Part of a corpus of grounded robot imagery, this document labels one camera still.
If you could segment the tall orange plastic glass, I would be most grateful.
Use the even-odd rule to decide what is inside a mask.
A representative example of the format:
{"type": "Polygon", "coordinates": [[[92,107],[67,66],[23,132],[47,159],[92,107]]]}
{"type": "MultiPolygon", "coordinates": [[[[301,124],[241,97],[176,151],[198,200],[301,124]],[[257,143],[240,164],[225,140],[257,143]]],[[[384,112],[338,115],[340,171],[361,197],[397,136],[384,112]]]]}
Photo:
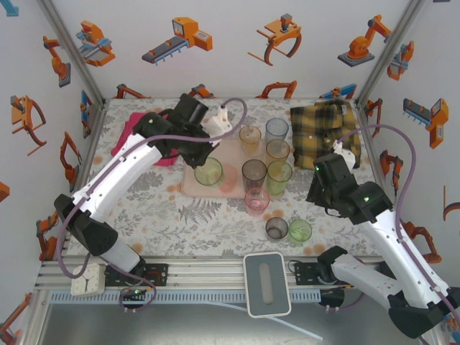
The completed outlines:
{"type": "Polygon", "coordinates": [[[265,164],[274,161],[286,161],[290,154],[290,145],[282,139],[273,139],[266,145],[265,164]]]}

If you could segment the pink red plastic glass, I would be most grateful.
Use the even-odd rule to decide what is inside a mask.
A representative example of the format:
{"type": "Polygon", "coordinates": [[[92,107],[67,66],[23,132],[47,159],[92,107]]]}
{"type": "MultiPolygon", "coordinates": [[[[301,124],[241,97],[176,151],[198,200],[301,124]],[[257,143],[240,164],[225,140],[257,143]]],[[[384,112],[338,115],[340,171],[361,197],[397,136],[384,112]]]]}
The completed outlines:
{"type": "Polygon", "coordinates": [[[244,197],[247,213],[251,216],[260,216],[270,204],[270,195],[264,188],[251,188],[244,197]]]}

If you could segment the tall green plastic glass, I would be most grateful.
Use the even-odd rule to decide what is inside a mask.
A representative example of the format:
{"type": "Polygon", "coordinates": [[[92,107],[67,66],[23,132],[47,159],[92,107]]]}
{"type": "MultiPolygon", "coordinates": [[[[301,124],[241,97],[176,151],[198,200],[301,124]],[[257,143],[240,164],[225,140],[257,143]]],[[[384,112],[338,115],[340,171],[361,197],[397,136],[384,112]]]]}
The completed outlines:
{"type": "Polygon", "coordinates": [[[270,163],[267,169],[267,190],[271,197],[281,196],[293,175],[291,165],[282,160],[270,163]]]}

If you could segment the aluminium corner post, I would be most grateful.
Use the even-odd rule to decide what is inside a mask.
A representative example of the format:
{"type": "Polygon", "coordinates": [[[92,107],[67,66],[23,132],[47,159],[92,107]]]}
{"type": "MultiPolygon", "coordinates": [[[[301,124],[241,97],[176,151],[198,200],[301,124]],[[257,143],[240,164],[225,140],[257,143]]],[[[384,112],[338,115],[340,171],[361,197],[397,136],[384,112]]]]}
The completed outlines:
{"type": "Polygon", "coordinates": [[[378,58],[377,64],[373,68],[356,99],[358,107],[363,108],[366,105],[371,92],[383,76],[387,66],[390,64],[391,59],[396,53],[396,49],[399,48],[402,39],[407,34],[413,22],[420,14],[420,11],[427,3],[428,0],[409,0],[408,5],[405,7],[399,21],[392,31],[384,50],[378,58]]]}
{"type": "Polygon", "coordinates": [[[68,28],[66,27],[63,19],[59,15],[52,0],[35,0],[44,14],[46,20],[52,27],[54,33],[57,36],[60,44],[65,48],[71,63],[77,70],[83,84],[88,89],[90,94],[93,96],[93,100],[103,107],[105,98],[103,97],[99,87],[89,69],[86,67],[84,59],[80,56],[77,45],[74,43],[68,28]]]}

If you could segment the tall grey plastic glass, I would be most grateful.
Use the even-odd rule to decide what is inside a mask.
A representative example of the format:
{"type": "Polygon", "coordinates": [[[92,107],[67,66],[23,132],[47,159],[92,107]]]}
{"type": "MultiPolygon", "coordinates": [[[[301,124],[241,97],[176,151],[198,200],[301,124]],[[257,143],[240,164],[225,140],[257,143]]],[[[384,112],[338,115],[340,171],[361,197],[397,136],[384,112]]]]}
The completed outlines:
{"type": "Polygon", "coordinates": [[[247,160],[241,167],[244,191],[261,188],[267,175],[267,166],[258,159],[247,160]]]}

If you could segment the floral tablecloth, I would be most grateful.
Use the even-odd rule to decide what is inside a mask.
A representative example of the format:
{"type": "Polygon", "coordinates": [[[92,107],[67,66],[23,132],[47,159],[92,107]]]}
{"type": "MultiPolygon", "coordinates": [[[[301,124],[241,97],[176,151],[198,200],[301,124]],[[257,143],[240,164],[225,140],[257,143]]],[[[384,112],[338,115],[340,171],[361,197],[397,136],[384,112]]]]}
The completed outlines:
{"type": "MultiPolygon", "coordinates": [[[[112,99],[106,106],[101,135],[88,179],[92,179],[110,160],[125,121],[134,112],[173,108],[177,99],[112,99]]],[[[246,100],[245,125],[259,127],[271,118],[290,122],[290,108],[313,105],[312,100],[246,100]]],[[[143,257],[240,257],[250,252],[279,251],[285,256],[316,256],[334,245],[358,257],[380,254],[371,241],[348,220],[327,215],[322,208],[305,201],[313,172],[294,168],[281,198],[270,201],[260,216],[251,216],[243,199],[192,198],[182,187],[184,164],[152,166],[115,203],[107,222],[119,237],[143,257]],[[265,224],[280,217],[288,225],[307,221],[313,229],[305,242],[289,237],[270,241],[265,224]]]]}

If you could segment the white grey flat device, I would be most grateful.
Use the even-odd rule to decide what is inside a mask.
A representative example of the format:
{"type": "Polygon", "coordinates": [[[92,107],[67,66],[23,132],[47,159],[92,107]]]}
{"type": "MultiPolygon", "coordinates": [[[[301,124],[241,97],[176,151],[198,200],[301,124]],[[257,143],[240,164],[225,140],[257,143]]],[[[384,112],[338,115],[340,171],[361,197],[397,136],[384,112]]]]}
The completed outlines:
{"type": "Polygon", "coordinates": [[[285,272],[285,261],[279,252],[247,254],[243,258],[247,313],[252,318],[289,315],[292,306],[285,272]]]}

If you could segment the small circuit board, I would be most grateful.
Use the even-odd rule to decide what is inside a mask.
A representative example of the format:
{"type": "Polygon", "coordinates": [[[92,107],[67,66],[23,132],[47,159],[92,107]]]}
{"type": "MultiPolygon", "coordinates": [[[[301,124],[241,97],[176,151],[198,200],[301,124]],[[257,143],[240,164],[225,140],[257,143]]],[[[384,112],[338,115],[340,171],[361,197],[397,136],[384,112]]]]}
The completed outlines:
{"type": "Polygon", "coordinates": [[[140,288],[140,287],[130,287],[121,292],[121,299],[128,301],[141,301],[145,300],[146,295],[151,291],[151,287],[140,288]]]}

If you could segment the tall blue plastic glass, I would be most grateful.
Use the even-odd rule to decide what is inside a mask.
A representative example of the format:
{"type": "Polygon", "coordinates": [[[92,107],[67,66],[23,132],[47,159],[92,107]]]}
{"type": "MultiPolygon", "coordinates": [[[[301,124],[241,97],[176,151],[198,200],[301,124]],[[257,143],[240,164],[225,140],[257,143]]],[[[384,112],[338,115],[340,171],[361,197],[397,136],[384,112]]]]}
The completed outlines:
{"type": "Polygon", "coordinates": [[[284,140],[288,134],[289,125],[281,118],[272,118],[265,125],[265,143],[274,139],[284,140]]]}

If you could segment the white square clock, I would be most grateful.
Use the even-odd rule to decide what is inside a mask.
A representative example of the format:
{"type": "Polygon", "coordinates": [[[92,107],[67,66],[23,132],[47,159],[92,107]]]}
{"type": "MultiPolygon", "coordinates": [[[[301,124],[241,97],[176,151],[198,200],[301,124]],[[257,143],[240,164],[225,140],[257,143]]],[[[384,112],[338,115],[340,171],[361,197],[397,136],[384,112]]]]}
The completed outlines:
{"type": "Polygon", "coordinates": [[[72,279],[70,294],[77,297],[100,295],[105,290],[105,267],[101,264],[87,264],[83,274],[72,279]]]}

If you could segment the small green plastic glass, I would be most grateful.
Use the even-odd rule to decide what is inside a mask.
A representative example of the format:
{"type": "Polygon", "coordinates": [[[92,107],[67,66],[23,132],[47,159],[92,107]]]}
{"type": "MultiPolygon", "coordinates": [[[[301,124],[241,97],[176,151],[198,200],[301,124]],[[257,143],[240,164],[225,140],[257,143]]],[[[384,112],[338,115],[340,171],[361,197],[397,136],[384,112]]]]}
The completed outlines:
{"type": "Polygon", "coordinates": [[[288,228],[290,238],[295,242],[306,242],[312,236],[313,230],[309,222],[303,219],[292,221],[288,228]]]}

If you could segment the folded pink towel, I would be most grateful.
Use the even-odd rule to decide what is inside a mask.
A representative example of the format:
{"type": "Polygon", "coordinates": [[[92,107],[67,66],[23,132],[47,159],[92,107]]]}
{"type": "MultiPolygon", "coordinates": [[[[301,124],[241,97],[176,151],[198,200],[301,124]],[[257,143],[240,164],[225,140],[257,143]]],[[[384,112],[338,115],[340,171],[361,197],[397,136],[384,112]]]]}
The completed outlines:
{"type": "MultiPolygon", "coordinates": [[[[114,146],[114,148],[111,150],[111,155],[115,156],[119,150],[124,146],[125,142],[127,141],[127,138],[129,135],[132,134],[134,125],[139,122],[139,120],[145,115],[145,113],[141,112],[134,112],[130,115],[129,119],[124,123],[124,127],[121,131],[120,137],[118,139],[118,142],[114,146]]],[[[162,158],[158,162],[155,163],[156,166],[161,166],[161,167],[168,167],[172,166],[176,163],[178,160],[178,152],[176,150],[173,150],[171,152],[171,155],[162,158]]]]}

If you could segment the short orange plastic glass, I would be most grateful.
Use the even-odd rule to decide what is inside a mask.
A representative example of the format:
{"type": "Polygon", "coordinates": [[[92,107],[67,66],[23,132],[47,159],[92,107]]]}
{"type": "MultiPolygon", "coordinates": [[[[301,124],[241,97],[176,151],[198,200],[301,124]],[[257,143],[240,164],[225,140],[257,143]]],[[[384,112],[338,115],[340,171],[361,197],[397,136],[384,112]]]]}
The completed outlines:
{"type": "Polygon", "coordinates": [[[262,133],[256,126],[244,126],[239,131],[241,147],[244,153],[250,157],[255,157],[259,154],[259,146],[262,138],[262,133]]]}

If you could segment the aluminium table edge rail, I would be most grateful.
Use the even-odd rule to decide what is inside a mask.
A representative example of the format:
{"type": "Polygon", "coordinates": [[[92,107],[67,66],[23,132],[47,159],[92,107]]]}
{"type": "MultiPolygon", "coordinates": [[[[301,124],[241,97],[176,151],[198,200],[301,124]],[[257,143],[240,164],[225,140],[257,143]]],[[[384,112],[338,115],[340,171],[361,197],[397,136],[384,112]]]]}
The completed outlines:
{"type": "MultiPolygon", "coordinates": [[[[145,257],[148,264],[168,265],[166,290],[238,290],[244,287],[241,257],[145,257]]],[[[71,279],[57,262],[43,262],[33,290],[68,290],[71,279]]]]}

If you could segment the salmon plastic cup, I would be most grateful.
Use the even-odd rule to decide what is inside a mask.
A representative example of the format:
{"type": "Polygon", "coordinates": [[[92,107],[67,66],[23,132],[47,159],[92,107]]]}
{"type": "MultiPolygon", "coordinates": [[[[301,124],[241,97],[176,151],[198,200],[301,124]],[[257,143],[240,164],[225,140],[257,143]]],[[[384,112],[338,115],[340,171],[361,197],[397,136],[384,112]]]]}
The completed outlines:
{"type": "Polygon", "coordinates": [[[231,193],[235,187],[238,178],[237,169],[230,164],[223,165],[223,182],[219,186],[219,190],[223,194],[231,193]]]}

